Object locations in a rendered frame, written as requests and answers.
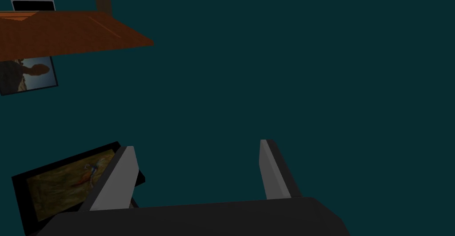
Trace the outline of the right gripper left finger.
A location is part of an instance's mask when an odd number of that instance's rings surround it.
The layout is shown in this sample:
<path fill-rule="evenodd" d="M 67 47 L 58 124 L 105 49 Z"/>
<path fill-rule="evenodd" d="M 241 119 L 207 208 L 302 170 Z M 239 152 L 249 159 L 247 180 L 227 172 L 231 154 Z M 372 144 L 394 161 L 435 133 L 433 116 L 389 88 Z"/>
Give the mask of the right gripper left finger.
<path fill-rule="evenodd" d="M 134 147 L 120 147 L 79 211 L 128 209 L 138 174 Z"/>

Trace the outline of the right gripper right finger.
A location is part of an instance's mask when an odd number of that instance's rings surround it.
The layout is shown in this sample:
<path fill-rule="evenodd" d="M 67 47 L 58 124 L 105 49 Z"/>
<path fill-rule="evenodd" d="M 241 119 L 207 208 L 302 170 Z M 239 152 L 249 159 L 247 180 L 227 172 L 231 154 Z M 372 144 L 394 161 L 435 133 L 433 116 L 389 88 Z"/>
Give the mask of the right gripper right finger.
<path fill-rule="evenodd" d="M 277 143 L 272 139 L 260 141 L 259 168 L 268 200 L 302 197 Z"/>

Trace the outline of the black-framed olive painting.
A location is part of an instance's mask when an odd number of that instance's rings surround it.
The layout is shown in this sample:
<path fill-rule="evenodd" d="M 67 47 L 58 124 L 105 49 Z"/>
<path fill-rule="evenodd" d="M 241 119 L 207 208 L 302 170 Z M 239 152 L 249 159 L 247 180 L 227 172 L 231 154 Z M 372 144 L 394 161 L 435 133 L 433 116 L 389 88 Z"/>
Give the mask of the black-framed olive painting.
<path fill-rule="evenodd" d="M 115 142 L 12 177 L 26 236 L 132 236 L 145 232 L 138 209 L 80 212 L 119 148 Z M 139 170 L 136 184 L 144 182 Z"/>

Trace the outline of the black-framed grey-blue picture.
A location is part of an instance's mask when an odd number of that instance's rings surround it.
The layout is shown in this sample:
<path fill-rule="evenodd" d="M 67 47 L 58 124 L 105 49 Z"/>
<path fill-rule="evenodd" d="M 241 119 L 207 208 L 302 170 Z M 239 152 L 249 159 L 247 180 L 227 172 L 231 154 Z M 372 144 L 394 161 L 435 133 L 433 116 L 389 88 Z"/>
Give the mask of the black-framed grey-blue picture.
<path fill-rule="evenodd" d="M 50 56 L 0 62 L 0 95 L 12 95 L 58 86 Z"/>

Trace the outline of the brown wooden table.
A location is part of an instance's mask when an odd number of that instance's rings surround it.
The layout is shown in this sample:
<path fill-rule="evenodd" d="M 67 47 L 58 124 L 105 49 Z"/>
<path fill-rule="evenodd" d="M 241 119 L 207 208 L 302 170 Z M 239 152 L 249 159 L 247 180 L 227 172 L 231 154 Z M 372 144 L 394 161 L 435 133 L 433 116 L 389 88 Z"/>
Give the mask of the brown wooden table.
<path fill-rule="evenodd" d="M 111 0 L 95 11 L 0 11 L 0 61 L 152 45 L 112 17 Z"/>

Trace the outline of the silver laptop with black screen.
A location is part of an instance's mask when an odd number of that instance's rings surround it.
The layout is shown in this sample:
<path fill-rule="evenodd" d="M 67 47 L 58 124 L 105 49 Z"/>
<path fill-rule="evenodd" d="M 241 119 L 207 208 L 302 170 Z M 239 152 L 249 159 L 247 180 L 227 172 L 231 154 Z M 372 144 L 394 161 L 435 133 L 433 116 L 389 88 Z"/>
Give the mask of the silver laptop with black screen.
<path fill-rule="evenodd" d="M 55 11 L 54 0 L 10 0 L 14 11 Z"/>

